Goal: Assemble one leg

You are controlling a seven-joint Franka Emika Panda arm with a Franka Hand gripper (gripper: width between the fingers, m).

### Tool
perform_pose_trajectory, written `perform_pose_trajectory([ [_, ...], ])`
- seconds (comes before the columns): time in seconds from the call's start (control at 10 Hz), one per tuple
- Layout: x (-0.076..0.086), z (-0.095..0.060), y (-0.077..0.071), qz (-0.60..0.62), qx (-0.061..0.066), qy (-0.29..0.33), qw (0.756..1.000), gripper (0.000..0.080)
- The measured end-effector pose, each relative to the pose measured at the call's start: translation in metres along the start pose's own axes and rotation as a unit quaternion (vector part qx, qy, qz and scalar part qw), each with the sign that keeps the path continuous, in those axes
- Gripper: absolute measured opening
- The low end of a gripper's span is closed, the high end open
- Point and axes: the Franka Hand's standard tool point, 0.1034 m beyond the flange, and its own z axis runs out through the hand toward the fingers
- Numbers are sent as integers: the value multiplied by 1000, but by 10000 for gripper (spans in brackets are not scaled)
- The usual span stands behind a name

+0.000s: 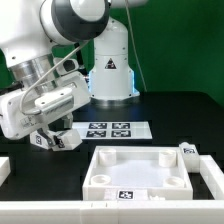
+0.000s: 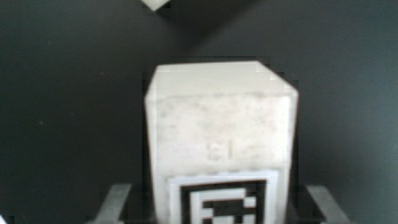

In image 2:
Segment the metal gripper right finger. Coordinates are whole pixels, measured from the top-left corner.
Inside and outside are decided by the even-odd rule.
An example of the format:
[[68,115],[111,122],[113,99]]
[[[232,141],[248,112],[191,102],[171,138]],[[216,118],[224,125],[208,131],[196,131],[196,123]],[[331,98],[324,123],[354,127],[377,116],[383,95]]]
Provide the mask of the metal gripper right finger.
[[322,224],[356,224],[345,214],[328,187],[322,185],[308,185],[306,189],[312,199],[315,200],[317,208],[324,215]]

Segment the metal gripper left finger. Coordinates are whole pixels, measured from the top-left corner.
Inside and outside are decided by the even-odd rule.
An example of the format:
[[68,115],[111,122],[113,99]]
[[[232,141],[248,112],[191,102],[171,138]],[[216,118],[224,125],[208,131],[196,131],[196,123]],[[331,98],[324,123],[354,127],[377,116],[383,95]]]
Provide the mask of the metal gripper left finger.
[[132,185],[129,183],[113,185],[97,217],[88,224],[125,224],[125,221],[121,220],[121,213],[130,190]]

